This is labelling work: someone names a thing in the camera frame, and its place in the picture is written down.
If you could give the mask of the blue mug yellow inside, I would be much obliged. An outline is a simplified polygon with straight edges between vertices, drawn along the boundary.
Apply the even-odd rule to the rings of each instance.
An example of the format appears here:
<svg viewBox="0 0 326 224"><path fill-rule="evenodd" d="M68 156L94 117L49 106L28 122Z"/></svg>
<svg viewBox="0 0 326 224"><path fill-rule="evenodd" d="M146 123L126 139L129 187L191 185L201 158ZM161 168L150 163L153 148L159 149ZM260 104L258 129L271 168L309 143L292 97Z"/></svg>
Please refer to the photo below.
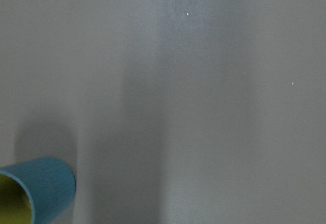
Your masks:
<svg viewBox="0 0 326 224"><path fill-rule="evenodd" d="M72 202L76 180L63 161L43 157L1 168L1 223L51 223Z"/></svg>

